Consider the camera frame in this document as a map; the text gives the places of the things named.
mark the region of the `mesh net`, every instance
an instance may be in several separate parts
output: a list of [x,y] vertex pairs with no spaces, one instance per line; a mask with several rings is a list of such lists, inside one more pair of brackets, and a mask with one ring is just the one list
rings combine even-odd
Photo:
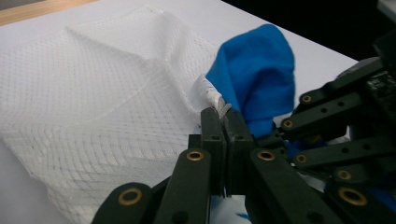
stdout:
[[142,7],[0,53],[0,137],[74,223],[117,186],[172,174],[199,113],[216,48],[172,14]]

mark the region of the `table surface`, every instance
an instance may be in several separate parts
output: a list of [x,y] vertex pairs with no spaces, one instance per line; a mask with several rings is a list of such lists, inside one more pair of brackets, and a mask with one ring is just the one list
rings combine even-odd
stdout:
[[95,1],[97,0],[45,0],[0,10],[0,25],[32,19]]
[[[30,5],[40,11],[39,4],[55,4],[55,0]],[[97,21],[112,15],[122,14],[134,8],[151,4],[173,13],[203,38],[220,46],[229,38],[270,23],[252,16],[220,0],[77,0],[63,8],[55,7],[30,16],[22,15],[22,7],[0,11],[0,54],[8,49],[62,30],[68,24]],[[14,10],[15,15],[5,16]],[[338,74],[356,61],[327,49],[310,40],[279,27],[287,38],[295,55],[295,79],[297,97],[325,82],[334,80]],[[69,221],[59,213],[47,198],[45,186],[30,178],[21,163],[0,144],[0,217],[3,224],[11,223],[57,223]]]

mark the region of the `blue cloth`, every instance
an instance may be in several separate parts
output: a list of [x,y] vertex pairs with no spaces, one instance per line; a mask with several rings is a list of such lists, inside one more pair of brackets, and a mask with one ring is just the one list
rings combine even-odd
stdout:
[[294,108],[293,71],[289,43],[273,24],[264,24],[223,43],[206,78],[262,137],[272,131],[273,117]]
[[367,190],[374,194],[374,196],[390,208],[394,213],[396,213],[396,200],[393,198],[392,190],[380,189],[375,187],[367,188]]

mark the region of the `netting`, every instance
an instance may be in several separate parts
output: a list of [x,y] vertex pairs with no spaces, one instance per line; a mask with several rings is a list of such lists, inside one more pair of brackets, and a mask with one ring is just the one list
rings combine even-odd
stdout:
[[172,174],[199,113],[216,48],[172,14],[142,7],[0,53],[0,137],[74,223],[117,186]]

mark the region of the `white table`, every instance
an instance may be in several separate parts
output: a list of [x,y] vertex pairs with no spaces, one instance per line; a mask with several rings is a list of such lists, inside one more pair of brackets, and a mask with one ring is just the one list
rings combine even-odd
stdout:
[[[235,35],[268,23],[220,0],[100,0],[81,7],[0,26],[0,53],[61,30],[67,24],[97,21],[145,4],[170,11],[216,46]],[[325,82],[335,79],[338,74],[356,63],[344,55],[287,30],[281,29],[281,31],[295,55],[296,99],[305,91],[319,88]],[[2,144],[0,144],[0,181],[2,224],[69,223],[48,200],[45,186],[30,178],[20,162]]]

